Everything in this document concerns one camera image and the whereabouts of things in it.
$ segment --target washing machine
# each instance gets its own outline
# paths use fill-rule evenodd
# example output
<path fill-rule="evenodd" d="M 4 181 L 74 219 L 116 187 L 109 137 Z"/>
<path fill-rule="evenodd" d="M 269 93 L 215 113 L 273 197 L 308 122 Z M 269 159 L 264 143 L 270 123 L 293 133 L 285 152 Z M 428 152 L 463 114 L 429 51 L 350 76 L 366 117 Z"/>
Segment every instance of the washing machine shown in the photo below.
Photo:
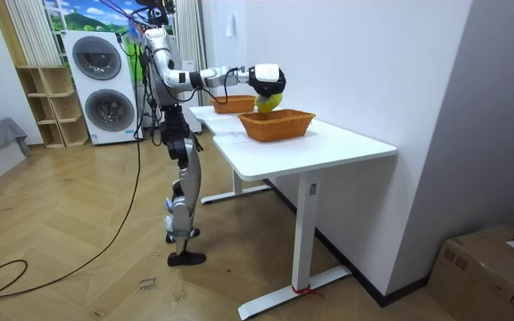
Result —
<path fill-rule="evenodd" d="M 136 107 L 128 59 L 116 35 L 63 31 L 62 41 L 92 143 L 134 141 L 141 111 Z"/>

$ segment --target wicker basket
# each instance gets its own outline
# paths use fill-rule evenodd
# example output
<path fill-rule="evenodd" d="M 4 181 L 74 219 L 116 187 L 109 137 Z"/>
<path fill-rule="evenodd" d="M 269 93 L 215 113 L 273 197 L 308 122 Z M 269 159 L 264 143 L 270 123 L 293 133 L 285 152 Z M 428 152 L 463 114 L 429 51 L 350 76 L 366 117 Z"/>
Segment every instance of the wicker basket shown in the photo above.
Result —
<path fill-rule="evenodd" d="M 238 117 L 249 137 L 260 142 L 272 142 L 303 136 L 315 116 L 303 111 L 281 110 L 269 113 L 252 112 Z"/>
<path fill-rule="evenodd" d="M 225 102 L 225 96 L 215 97 L 219 102 Z M 255 108 L 255 97 L 251 95 L 231 95 L 228 103 L 221 104 L 211 99 L 213 109 L 217 113 L 251 112 Z"/>

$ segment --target table leg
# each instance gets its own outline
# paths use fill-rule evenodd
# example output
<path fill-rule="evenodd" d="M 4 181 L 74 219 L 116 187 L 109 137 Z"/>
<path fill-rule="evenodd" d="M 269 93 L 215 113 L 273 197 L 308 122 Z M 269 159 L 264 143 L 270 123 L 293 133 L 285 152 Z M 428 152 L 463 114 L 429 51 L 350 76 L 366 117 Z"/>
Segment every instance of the table leg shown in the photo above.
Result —
<path fill-rule="evenodd" d="M 217 195 L 213 195 L 213 196 L 203 197 L 200 200 L 202 202 L 202 204 L 209 204 L 211 202 L 216 202 L 216 201 L 225 201 L 225 200 L 229 200 L 229 199 L 236 198 L 239 196 L 246 196 L 248 194 L 258 193 L 258 192 L 262 192 L 262 191 L 268 191 L 271 189 L 267 185 L 259 185 L 259 186 L 250 187 L 250 188 L 242 188 L 241 187 L 241 184 L 242 184 L 241 177 L 239 177 L 239 175 L 236 173 L 236 171 L 234 169 L 231 169 L 231 172 L 232 172 L 232 177 L 233 177 L 233 192 L 221 193 L 221 194 L 217 194 Z"/>
<path fill-rule="evenodd" d="M 314 243 L 314 227 L 319 198 L 319 181 L 318 171 L 301 173 L 299 179 L 292 286 L 287 286 L 243 304 L 237 310 L 242 320 L 302 295 L 295 293 L 293 288 L 297 291 L 309 287 L 316 289 L 351 274 L 348 268 L 339 266 L 311 277 L 312 245 Z"/>

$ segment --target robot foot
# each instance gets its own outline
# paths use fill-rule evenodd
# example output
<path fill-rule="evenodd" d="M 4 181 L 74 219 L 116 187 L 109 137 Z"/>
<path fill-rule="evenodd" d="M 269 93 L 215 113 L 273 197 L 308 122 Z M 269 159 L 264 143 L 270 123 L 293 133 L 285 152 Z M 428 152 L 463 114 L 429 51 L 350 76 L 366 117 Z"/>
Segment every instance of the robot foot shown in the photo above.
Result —
<path fill-rule="evenodd" d="M 168 257 L 168 266 L 176 267 L 180 265 L 198 265 L 204 263 L 206 259 L 207 258 L 203 253 L 192 253 L 188 251 L 183 251 L 180 255 L 176 255 L 176 253 L 171 253 Z"/>
<path fill-rule="evenodd" d="M 192 234 L 189 236 L 189 238 L 194 238 L 196 236 L 198 236 L 200 234 L 200 229 L 199 228 L 194 228 L 192 230 Z M 175 243 L 176 240 L 174 240 L 173 237 L 169 236 L 169 235 L 166 235 L 166 243 L 167 244 L 172 244 L 172 243 Z"/>

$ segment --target herringbone floor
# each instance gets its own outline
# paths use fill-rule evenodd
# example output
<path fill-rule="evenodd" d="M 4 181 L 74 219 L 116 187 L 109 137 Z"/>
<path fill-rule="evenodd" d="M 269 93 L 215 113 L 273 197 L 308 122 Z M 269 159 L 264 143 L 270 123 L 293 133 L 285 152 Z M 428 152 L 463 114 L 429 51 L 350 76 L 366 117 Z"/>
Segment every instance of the herringbone floor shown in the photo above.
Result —
<path fill-rule="evenodd" d="M 201 195 L 231 190 L 230 168 L 201 136 Z M 190 242 L 208 260 L 166 266 L 164 198 L 177 176 L 163 147 L 142 146 L 134 208 L 119 239 L 100 259 L 58 284 L 0 300 L 0 320 L 238 320 L 237 307 L 289 285 L 294 215 L 272 192 L 198 206 L 202 234 Z M 135 144 L 34 149 L 0 177 L 0 264 L 26 259 L 29 270 L 5 290 L 15 292 L 61 276 L 96 255 L 112 238 L 129 204 L 137 171 Z M 315 243 L 312 272 L 337 265 Z M 0 284 L 21 266 L 0 273 Z M 452 320 L 416 292 L 386 309 L 352 278 L 269 311 L 256 320 Z"/>

